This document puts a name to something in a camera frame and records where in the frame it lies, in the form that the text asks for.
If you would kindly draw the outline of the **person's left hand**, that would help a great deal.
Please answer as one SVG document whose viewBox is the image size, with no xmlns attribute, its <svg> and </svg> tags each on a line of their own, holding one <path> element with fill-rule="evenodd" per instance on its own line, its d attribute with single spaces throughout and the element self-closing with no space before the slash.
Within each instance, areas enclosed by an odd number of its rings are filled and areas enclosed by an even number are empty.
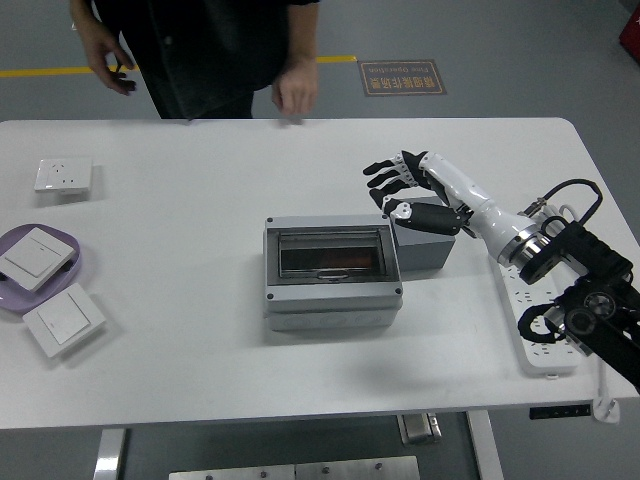
<svg viewBox="0 0 640 480">
<path fill-rule="evenodd" d="M 314 58 L 288 62 L 272 84 L 272 102 L 285 116 L 306 115 L 318 95 L 318 67 Z"/>
</svg>

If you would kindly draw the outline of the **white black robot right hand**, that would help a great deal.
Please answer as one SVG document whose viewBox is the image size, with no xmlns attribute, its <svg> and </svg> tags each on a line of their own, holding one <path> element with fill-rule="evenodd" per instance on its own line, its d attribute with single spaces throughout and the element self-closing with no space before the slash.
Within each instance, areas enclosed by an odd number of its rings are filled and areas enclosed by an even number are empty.
<svg viewBox="0 0 640 480">
<path fill-rule="evenodd" d="M 524 265 L 542 246 L 533 220 L 502 210 L 475 181 L 433 151 L 402 151 L 367 166 L 363 174 L 370 178 L 371 198 L 399 226 L 450 236 L 464 230 L 482 239 L 489 255 L 503 266 Z M 444 204 L 393 197 L 413 187 L 435 192 Z"/>
</svg>

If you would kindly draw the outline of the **person's right hand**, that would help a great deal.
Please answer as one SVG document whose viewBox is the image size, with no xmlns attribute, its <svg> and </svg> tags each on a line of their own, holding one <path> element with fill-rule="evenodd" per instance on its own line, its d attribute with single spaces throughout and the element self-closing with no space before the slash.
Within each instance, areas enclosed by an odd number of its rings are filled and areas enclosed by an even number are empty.
<svg viewBox="0 0 640 480">
<path fill-rule="evenodd" d="M 134 69 L 130 55 L 108 30 L 80 32 L 80 38 L 90 70 L 108 89 L 129 96 L 137 84 L 127 76 Z"/>
</svg>

